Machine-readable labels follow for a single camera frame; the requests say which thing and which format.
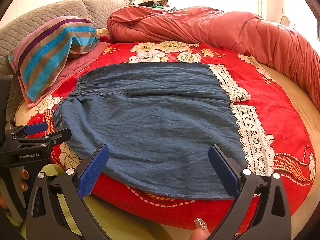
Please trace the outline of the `right hand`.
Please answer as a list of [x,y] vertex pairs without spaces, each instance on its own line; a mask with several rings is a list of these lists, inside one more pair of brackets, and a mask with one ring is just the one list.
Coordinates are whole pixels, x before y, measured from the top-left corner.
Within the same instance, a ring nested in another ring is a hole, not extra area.
[[196,229],[191,234],[189,240],[206,240],[210,235],[210,232],[207,228],[207,223],[201,218],[196,218],[194,222]]

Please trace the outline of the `left hand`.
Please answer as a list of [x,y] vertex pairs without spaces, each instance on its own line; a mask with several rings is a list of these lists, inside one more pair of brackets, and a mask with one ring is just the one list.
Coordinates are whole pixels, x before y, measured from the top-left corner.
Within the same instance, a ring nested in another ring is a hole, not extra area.
[[[26,184],[26,180],[29,178],[29,173],[25,170],[25,169],[21,169],[20,170],[20,174],[21,174],[21,178],[22,178],[22,181],[20,183],[20,188],[23,192],[26,192],[28,190],[28,185]],[[8,205],[6,204],[2,194],[0,196],[0,202],[1,202],[1,207],[3,209],[8,209]]]

